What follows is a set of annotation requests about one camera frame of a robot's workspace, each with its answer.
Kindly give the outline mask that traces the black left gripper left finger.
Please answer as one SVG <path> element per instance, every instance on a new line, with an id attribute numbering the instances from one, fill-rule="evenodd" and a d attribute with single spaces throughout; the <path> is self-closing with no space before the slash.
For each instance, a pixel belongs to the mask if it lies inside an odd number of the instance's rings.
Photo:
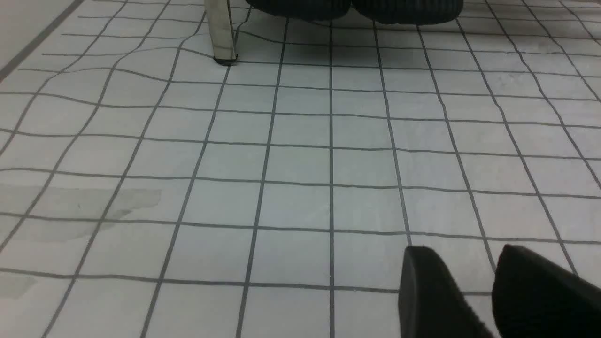
<path id="1" fill-rule="evenodd" d="M 398 293 L 402 338 L 492 338 L 442 258 L 426 246 L 404 250 Z"/>

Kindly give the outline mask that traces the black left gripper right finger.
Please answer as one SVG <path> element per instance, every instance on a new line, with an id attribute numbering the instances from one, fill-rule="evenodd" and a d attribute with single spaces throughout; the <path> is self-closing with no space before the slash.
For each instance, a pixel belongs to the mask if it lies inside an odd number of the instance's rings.
<path id="1" fill-rule="evenodd" d="M 598 338 L 601 291 L 536 252 L 505 245 L 492 291 L 503 338 Z"/>

